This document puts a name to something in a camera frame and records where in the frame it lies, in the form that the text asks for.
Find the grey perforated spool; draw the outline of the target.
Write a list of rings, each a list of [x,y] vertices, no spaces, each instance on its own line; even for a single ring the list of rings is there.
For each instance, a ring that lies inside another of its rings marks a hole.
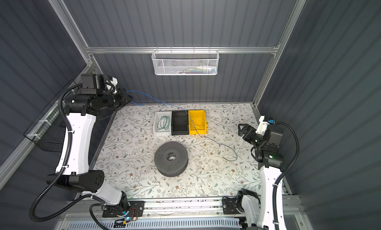
[[[188,166],[188,151],[186,147],[179,142],[167,142],[161,145],[155,152],[154,163],[163,176],[179,176]]]

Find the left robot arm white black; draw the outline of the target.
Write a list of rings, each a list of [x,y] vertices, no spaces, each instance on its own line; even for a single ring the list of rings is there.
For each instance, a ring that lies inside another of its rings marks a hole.
[[[47,184],[97,197],[126,214],[130,208],[126,194],[112,187],[103,171],[89,168],[89,147],[100,113],[116,112],[133,98],[117,86],[118,80],[112,76],[84,74],[81,81],[61,97],[59,112],[66,126],[64,145],[56,172],[47,176]]]

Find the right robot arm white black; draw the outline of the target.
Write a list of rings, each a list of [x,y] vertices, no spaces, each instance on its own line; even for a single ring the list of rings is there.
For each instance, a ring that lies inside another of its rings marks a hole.
[[[247,189],[238,192],[236,204],[244,212],[249,230],[285,230],[281,174],[283,156],[279,153],[283,129],[261,123],[258,129],[238,125],[238,135],[252,144],[251,155],[258,163],[262,193]]]

